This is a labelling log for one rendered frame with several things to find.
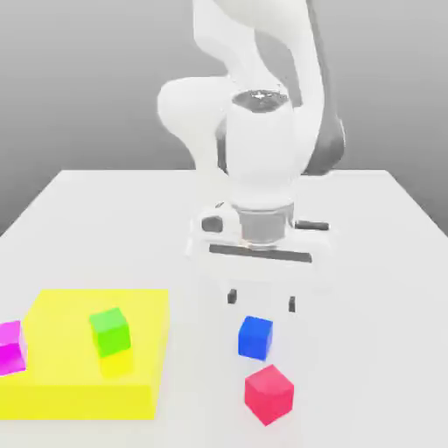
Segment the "small magenta cube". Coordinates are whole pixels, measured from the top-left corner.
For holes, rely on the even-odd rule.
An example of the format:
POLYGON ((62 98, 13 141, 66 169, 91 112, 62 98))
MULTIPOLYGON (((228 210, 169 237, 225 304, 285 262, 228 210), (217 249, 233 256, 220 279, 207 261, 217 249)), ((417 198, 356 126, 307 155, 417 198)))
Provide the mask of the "small magenta cube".
POLYGON ((0 324, 0 376, 26 370, 27 347, 20 320, 0 324))

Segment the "small red cube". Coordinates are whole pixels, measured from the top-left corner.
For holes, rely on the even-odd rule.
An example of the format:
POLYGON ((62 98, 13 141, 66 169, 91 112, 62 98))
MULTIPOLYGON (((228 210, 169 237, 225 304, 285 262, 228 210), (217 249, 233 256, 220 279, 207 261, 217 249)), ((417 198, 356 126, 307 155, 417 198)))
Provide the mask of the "small red cube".
POLYGON ((245 379, 244 402, 264 426, 288 414, 293 408, 294 384, 274 365, 245 379))

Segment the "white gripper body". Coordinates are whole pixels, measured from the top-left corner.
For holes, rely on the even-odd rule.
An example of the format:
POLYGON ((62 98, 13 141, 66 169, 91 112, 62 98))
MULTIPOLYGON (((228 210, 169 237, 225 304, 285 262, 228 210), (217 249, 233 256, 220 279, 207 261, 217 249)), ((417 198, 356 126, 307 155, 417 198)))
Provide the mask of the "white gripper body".
POLYGON ((266 284, 295 291, 329 282, 332 237, 289 234, 276 246, 251 248, 210 234, 192 234, 185 255, 199 275, 220 286, 266 284))

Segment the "small blue cube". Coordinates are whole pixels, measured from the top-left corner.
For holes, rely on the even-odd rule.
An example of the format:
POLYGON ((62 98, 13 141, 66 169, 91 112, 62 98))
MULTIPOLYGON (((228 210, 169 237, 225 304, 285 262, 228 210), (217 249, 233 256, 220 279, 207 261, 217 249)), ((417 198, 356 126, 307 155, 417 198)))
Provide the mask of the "small blue cube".
POLYGON ((238 354, 259 361, 266 361, 272 337, 273 322, 271 320, 247 316, 238 332, 238 354))

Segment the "small green cube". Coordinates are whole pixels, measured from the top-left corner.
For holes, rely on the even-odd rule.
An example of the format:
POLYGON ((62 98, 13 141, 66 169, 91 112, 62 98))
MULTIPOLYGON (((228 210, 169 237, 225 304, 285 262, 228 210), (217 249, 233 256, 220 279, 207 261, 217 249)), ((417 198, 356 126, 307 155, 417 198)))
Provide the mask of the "small green cube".
POLYGON ((130 326, 118 307, 89 316, 94 346, 100 358, 131 347, 130 326))

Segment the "large yellow box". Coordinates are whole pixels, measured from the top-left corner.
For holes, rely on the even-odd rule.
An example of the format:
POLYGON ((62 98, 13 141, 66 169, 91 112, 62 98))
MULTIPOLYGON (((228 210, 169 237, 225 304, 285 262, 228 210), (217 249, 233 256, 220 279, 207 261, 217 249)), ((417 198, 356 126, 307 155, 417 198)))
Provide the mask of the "large yellow box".
POLYGON ((42 290, 23 321, 26 370, 0 376, 0 419, 153 419, 169 326, 167 290, 42 290), (89 316, 115 307, 129 323, 134 371, 106 379, 89 316))

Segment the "small yellow cube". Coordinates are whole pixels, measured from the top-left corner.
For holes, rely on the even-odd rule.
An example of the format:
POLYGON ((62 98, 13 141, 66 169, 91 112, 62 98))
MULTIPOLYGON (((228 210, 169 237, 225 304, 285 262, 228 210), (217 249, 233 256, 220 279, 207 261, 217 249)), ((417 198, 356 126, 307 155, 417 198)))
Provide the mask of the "small yellow cube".
POLYGON ((113 379, 129 375, 134 371, 133 348, 102 357, 99 359, 101 375, 106 379, 113 379))

